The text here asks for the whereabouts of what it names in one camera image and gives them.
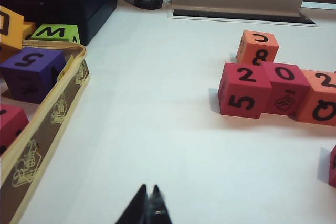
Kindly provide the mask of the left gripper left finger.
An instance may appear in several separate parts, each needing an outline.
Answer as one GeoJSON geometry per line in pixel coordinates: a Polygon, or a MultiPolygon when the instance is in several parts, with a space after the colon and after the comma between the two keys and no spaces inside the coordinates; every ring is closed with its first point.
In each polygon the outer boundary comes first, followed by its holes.
{"type": "Polygon", "coordinates": [[[146,223],[146,211],[148,209],[148,194],[146,184],[141,185],[134,195],[118,221],[117,224],[123,223],[146,223]]]}

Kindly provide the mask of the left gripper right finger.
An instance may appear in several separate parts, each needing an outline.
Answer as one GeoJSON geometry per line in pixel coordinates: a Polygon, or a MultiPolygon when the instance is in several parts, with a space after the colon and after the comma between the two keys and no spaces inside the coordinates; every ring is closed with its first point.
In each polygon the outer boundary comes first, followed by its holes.
{"type": "Polygon", "coordinates": [[[154,185],[153,192],[149,196],[147,223],[172,224],[169,211],[158,185],[154,185]]]}

